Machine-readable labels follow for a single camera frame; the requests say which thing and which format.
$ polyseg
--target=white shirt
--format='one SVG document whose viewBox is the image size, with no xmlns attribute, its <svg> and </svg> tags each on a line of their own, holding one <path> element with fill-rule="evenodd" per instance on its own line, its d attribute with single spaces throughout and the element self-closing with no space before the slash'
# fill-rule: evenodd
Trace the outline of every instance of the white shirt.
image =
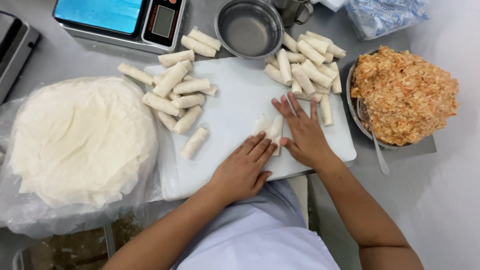
<svg viewBox="0 0 480 270">
<path fill-rule="evenodd" d="M 172 267 L 177 270 L 339 270 L 315 232 L 306 229 L 286 180 L 234 203 L 192 240 Z"/>
</svg>

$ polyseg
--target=right hand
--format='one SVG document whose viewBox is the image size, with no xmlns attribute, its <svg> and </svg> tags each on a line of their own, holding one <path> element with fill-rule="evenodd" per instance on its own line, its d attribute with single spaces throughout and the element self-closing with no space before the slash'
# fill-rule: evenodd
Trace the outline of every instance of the right hand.
<svg viewBox="0 0 480 270">
<path fill-rule="evenodd" d="M 328 166 L 332 161 L 337 160 L 338 157 L 328 145 L 318 123 L 317 101 L 310 101 L 309 118 L 292 92 L 288 93 L 288 99 L 292 103 L 295 113 L 292 112 L 285 96 L 280 98 L 280 102 L 275 98 L 272 99 L 273 106 L 287 120 L 292 131 L 293 141 L 289 138 L 282 138 L 280 145 L 284 146 L 298 162 L 314 170 L 320 170 L 321 167 Z"/>
</svg>

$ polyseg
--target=fork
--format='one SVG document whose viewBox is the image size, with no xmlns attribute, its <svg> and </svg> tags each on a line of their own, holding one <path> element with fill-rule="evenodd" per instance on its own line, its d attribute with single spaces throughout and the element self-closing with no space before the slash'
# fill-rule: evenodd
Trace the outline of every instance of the fork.
<svg viewBox="0 0 480 270">
<path fill-rule="evenodd" d="M 384 156 L 382 155 L 382 152 L 380 151 L 380 146 L 378 145 L 377 137 L 375 136 L 375 133 L 373 132 L 372 125 L 370 124 L 370 115 L 368 115 L 367 108 L 365 104 L 363 103 L 362 98 L 357 99 L 357 115 L 360 118 L 360 120 L 365 121 L 368 126 L 370 127 L 370 131 L 372 133 L 373 137 L 373 142 L 375 143 L 375 150 L 377 150 L 377 158 L 378 158 L 378 164 L 380 165 L 380 171 L 383 174 L 389 174 L 390 169 L 387 166 L 387 163 L 385 162 Z"/>
</svg>

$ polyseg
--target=stainless steel bowl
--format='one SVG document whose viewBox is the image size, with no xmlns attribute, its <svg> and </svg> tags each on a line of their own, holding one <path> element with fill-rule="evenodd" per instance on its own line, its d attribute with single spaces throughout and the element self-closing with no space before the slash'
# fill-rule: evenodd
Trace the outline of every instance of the stainless steel bowl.
<svg viewBox="0 0 480 270">
<path fill-rule="evenodd" d="M 215 16 L 216 36 L 231 53 L 245 59 L 267 58 L 280 49 L 280 14 L 262 0 L 230 0 Z"/>
<path fill-rule="evenodd" d="M 378 52 L 378 49 L 374 49 L 374 50 L 370 50 L 368 52 L 366 52 L 366 54 L 374 54 Z M 357 59 L 352 67 L 350 68 L 350 71 L 348 73 L 348 78 L 347 78 L 347 87 L 346 87 L 346 90 L 347 90 L 347 103 L 348 103 L 348 108 L 350 109 L 350 113 L 352 114 L 352 117 L 353 117 L 353 121 L 355 121 L 355 124 L 357 124 L 357 126 L 359 127 L 359 129 L 368 137 L 370 138 L 370 140 L 373 140 L 373 137 L 372 137 L 372 134 L 370 133 L 370 131 L 368 131 L 361 123 L 360 123 L 360 119 L 358 118 L 358 115 L 357 115 L 357 99 L 356 98 L 352 98 L 351 95 L 350 95 L 350 88 L 351 88 L 351 83 L 352 83 L 352 80 L 353 80 L 353 72 L 355 71 L 355 69 L 357 68 L 357 65 L 359 63 L 359 60 Z M 405 146 L 409 146 L 411 144 L 404 144 L 402 146 L 398 146 L 398 145 L 394 145 L 394 144 L 389 144 L 387 142 L 384 142 L 382 141 L 381 139 L 377 138 L 377 141 L 378 141 L 378 144 L 384 148 L 387 148 L 387 149 L 399 149 L 400 147 L 405 147 Z"/>
</svg>

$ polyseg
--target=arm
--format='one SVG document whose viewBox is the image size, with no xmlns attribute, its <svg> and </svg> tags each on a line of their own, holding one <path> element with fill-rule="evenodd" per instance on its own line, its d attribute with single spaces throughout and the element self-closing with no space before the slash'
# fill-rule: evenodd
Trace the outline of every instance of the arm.
<svg viewBox="0 0 480 270">
<path fill-rule="evenodd" d="M 276 149 L 265 132 L 248 137 L 210 182 L 124 245 L 104 270 L 168 270 L 193 237 L 228 204 L 255 196 L 271 172 L 260 172 Z"/>
<path fill-rule="evenodd" d="M 350 170 L 330 149 L 318 123 L 316 101 L 311 101 L 311 118 L 288 94 L 273 106 L 286 118 L 293 141 L 282 138 L 293 158 L 312 167 L 325 185 L 340 218 L 359 245 L 364 269 L 423 269 L 417 254 L 393 220 L 363 188 Z"/>
</svg>

